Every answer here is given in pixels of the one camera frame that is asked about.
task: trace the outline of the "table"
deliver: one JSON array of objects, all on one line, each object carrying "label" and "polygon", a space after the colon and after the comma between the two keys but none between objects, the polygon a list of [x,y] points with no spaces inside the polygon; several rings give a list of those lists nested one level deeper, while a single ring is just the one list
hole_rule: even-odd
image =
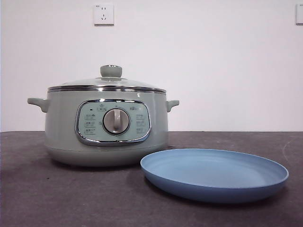
[{"label": "table", "polygon": [[196,202],[156,188],[139,165],[72,167],[49,158],[44,132],[3,132],[1,226],[303,226],[303,132],[170,132],[169,148],[259,155],[284,165],[290,177],[282,191],[262,201]]}]

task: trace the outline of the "blue plate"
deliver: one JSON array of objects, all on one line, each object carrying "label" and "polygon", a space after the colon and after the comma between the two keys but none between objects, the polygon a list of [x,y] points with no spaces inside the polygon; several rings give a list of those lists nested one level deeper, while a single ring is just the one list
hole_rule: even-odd
[{"label": "blue plate", "polygon": [[288,170],[277,162],[227,150],[164,150],[140,163],[146,178],[158,188],[205,202],[261,200],[279,191],[288,178]]}]

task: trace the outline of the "wall outlet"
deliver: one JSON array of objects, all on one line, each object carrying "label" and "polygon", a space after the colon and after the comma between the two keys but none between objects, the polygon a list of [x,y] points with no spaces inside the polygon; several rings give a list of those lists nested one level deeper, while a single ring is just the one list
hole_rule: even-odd
[{"label": "wall outlet", "polygon": [[95,25],[114,25],[114,5],[98,4],[94,6]]},{"label": "wall outlet", "polygon": [[296,20],[297,25],[303,25],[303,2],[296,5]]}]

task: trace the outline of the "lid knob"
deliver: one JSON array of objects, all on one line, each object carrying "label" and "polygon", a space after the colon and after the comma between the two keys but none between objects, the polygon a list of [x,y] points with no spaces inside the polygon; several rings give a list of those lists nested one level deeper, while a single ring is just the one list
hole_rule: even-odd
[{"label": "lid knob", "polygon": [[122,67],[117,65],[104,65],[100,68],[102,77],[121,77]]}]

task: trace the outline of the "stainless steel rim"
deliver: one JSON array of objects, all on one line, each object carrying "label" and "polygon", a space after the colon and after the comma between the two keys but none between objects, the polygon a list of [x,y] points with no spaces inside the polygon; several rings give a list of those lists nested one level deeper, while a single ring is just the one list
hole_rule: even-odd
[{"label": "stainless steel rim", "polygon": [[58,91],[133,91],[143,92],[151,91],[158,93],[166,93],[166,90],[153,87],[132,87],[132,86],[95,86],[95,85],[73,85],[73,86],[55,86],[49,87],[48,92]]}]

